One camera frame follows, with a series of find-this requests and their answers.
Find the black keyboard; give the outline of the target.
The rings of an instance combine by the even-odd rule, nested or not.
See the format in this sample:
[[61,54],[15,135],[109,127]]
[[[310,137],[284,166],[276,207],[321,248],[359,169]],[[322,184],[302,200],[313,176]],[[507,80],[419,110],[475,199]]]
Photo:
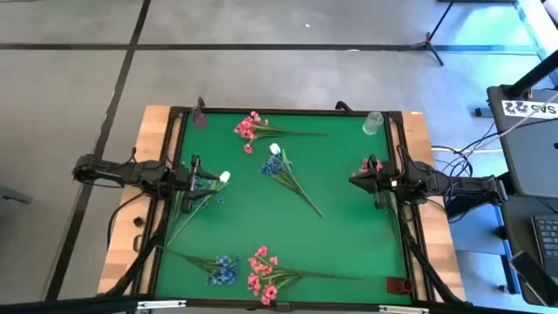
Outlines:
[[558,215],[531,218],[543,269],[558,280]]

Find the black tripod stand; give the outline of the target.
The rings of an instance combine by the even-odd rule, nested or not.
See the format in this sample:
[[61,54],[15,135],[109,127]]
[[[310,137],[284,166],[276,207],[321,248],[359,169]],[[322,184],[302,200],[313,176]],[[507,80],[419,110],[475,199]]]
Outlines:
[[448,15],[448,13],[451,10],[451,8],[453,7],[453,5],[454,5],[454,1],[449,1],[448,2],[448,5],[446,6],[444,12],[440,16],[438,22],[435,24],[435,26],[430,31],[428,31],[425,34],[425,39],[423,41],[417,42],[415,44],[403,45],[400,49],[397,49],[397,52],[427,51],[427,52],[430,52],[434,56],[437,63],[439,64],[439,66],[444,66],[445,63],[442,60],[442,58],[440,57],[437,49],[434,47],[434,45],[432,43],[432,40],[433,40],[434,36],[436,35],[436,33],[438,32],[439,27],[442,25],[442,23],[446,19],[446,16]]

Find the blue artificial flower bunch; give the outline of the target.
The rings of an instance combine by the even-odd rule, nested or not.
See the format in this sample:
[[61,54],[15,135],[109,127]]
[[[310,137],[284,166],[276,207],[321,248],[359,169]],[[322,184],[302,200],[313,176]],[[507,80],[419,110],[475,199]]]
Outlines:
[[179,210],[177,210],[177,214],[173,219],[174,224],[172,225],[170,236],[166,241],[166,246],[169,246],[170,243],[174,241],[174,239],[181,233],[181,231],[187,226],[187,224],[192,220],[192,218],[200,209],[193,209],[192,206],[192,211],[189,214],[182,214]]
[[240,256],[218,255],[215,258],[189,256],[168,247],[160,246],[165,253],[179,256],[196,266],[207,275],[207,286],[233,285],[236,282],[241,263]]
[[278,150],[272,152],[263,162],[260,173],[272,177],[276,181],[283,184],[284,187],[301,196],[320,217],[324,218],[324,213],[310,199],[304,191],[302,185],[298,182],[291,165],[292,162],[288,159],[285,151],[279,148]]

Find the grey floor object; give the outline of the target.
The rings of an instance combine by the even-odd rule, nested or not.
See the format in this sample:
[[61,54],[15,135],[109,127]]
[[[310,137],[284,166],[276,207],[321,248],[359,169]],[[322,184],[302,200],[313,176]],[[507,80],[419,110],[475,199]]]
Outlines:
[[4,200],[17,201],[20,203],[29,204],[32,198],[14,189],[0,186],[0,198]]

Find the black horizontal frame bar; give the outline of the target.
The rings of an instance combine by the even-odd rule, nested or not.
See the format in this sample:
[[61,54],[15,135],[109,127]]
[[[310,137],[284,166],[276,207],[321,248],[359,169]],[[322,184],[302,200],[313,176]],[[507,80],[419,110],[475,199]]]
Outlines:
[[[148,295],[137,296],[102,296],[54,301],[40,301],[20,304],[0,304],[0,314],[111,314],[118,312],[136,311],[137,303],[152,300],[186,300],[187,306],[181,308],[215,308],[215,309],[244,309],[247,311],[269,310],[279,313],[294,311],[371,311],[379,312],[380,304],[344,304],[344,303],[309,303],[309,302],[273,302],[264,306],[256,301],[238,300],[210,300],[210,299],[172,299],[154,298]],[[464,304],[442,304],[426,301],[414,301],[410,305],[427,308],[430,314],[536,314],[526,311],[511,311],[486,308]]]

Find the black metal table frame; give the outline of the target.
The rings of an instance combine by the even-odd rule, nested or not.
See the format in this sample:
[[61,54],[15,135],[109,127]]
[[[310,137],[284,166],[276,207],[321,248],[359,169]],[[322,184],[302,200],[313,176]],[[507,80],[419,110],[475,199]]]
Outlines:
[[[267,115],[294,115],[294,116],[335,116],[335,117],[364,117],[365,111],[350,112],[345,109],[336,110],[308,110],[308,109],[275,109],[261,108],[261,113]],[[138,138],[135,146],[139,150],[139,160],[161,159],[165,153],[171,154],[172,163],[176,165],[181,154],[182,136],[186,133],[187,119],[190,113],[188,107],[178,106],[147,106],[139,127]],[[388,140],[391,148],[397,144],[406,147],[416,158],[432,161],[432,155],[425,149],[430,143],[425,115],[422,112],[396,112],[385,111],[384,117],[387,124]],[[170,201],[142,200],[139,205],[133,207],[136,214],[143,214],[146,226],[140,247],[147,246],[147,238],[155,234],[155,228],[161,227],[161,231],[167,230],[167,218],[170,212]],[[413,298],[415,302],[436,303],[441,296],[436,292],[430,279],[420,268],[417,258],[412,256],[409,249],[404,249],[405,266],[414,284]],[[161,253],[155,249],[143,268],[133,281],[129,293],[155,292]]]

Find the black smartphone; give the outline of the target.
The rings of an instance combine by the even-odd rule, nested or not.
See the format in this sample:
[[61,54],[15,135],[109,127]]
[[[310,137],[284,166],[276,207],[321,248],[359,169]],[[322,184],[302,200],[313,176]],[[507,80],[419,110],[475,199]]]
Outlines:
[[544,305],[558,305],[558,283],[527,252],[514,255],[510,263]]

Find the clear glass vase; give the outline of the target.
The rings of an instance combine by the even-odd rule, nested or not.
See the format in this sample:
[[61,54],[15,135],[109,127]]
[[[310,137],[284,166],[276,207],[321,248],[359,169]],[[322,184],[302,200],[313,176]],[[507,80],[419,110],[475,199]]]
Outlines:
[[362,125],[363,132],[366,135],[374,135],[378,132],[379,128],[384,124],[384,116],[381,112],[368,113]]

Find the black diagonal frame strut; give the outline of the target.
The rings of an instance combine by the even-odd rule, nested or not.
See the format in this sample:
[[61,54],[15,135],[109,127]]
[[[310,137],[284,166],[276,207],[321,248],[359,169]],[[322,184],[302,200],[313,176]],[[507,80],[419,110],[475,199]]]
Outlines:
[[158,241],[163,237],[163,232],[161,227],[158,227],[153,235],[150,237],[146,246],[139,252],[138,256],[134,259],[130,268],[125,272],[125,274],[115,283],[115,285],[109,289],[105,295],[106,296],[122,296],[126,288],[130,285],[133,279],[142,269],[147,258],[150,256],[151,252],[158,244]]
[[411,231],[408,227],[407,221],[401,219],[401,235],[403,236],[403,242],[406,247],[413,253],[415,258],[418,260],[424,274],[430,280],[432,286],[440,294],[441,298],[449,304],[467,304],[466,301],[459,299],[454,295],[449,287],[442,281],[439,274],[429,263],[425,254],[420,249],[419,245],[414,240]]

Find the wooden table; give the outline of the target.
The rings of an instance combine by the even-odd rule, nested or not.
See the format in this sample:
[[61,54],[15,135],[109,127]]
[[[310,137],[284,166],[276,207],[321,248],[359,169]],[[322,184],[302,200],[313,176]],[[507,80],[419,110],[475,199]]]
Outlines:
[[[425,145],[425,149],[432,155],[430,143]],[[411,157],[426,163],[433,162],[433,155],[430,162],[418,159],[412,154]],[[136,214],[133,207],[139,205],[142,200],[151,201],[149,197],[141,196],[132,202],[128,202],[139,192],[137,188],[124,188],[121,202],[125,206],[117,213],[115,218],[115,230],[112,232],[99,279],[99,293],[107,292],[112,288],[117,280],[130,268],[139,254],[133,250],[133,238],[136,235],[143,234],[146,219],[143,214]],[[418,217],[414,222],[408,223],[411,234],[421,242],[421,249],[451,292],[465,301],[466,293],[454,250],[450,224],[443,209],[442,198],[433,196],[426,203],[419,204],[414,211]],[[144,220],[143,226],[139,228],[133,224],[133,219],[138,216]]]

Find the black side desk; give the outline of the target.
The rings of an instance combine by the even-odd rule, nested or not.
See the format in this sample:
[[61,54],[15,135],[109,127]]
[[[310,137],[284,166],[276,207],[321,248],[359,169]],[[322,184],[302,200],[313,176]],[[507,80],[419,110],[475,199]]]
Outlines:
[[[503,136],[515,129],[514,126],[511,126],[505,131],[498,129],[497,104],[500,101],[519,100],[544,102],[545,104],[558,103],[558,92],[544,90],[533,91],[533,97],[531,99],[509,99],[505,94],[504,87],[492,86],[487,89],[487,95],[497,129],[496,139],[499,140],[500,143]],[[507,201],[500,206],[500,209],[503,217],[505,234],[511,249],[510,260],[514,255],[525,251],[542,267],[531,218],[535,215],[558,215],[558,198],[518,195],[512,185],[508,171],[500,175],[499,178],[503,182],[508,196]],[[527,287],[523,278],[518,273],[517,275],[519,276],[520,293],[523,299],[529,304],[546,306]]]

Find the silver metal bracket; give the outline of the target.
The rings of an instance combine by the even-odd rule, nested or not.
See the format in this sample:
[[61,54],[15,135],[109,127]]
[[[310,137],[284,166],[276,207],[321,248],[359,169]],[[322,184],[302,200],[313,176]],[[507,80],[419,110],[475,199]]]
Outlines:
[[186,307],[186,300],[152,300],[137,303],[136,310],[153,310]]
[[386,305],[380,304],[378,306],[379,312],[385,312],[389,314],[430,314],[430,310],[427,308],[411,307],[411,306],[396,306],[396,305]]

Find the white black-print sticker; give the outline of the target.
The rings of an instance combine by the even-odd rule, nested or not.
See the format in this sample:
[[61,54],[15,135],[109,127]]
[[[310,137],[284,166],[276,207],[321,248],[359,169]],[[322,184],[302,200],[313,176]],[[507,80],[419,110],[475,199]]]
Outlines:
[[534,119],[558,118],[558,104],[519,100],[502,100],[503,112],[506,116],[527,117]]

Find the grey laptop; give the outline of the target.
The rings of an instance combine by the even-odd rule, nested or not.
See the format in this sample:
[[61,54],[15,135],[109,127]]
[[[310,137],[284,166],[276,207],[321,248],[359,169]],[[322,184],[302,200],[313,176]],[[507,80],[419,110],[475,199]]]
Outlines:
[[506,116],[497,104],[498,129],[509,176],[518,195],[558,198],[558,118]]

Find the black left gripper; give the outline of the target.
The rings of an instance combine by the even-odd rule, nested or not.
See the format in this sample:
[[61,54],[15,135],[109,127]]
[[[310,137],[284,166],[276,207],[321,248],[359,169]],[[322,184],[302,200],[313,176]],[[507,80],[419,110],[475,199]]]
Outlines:
[[[175,171],[174,205],[178,207],[178,210],[182,214],[189,214],[192,211],[194,201],[197,199],[217,193],[217,190],[214,189],[195,189],[197,182],[196,175],[200,163],[200,156],[198,154],[193,154],[190,161],[190,167],[181,165]],[[199,176],[207,180],[220,180],[219,175],[210,174],[201,167],[199,168]]]

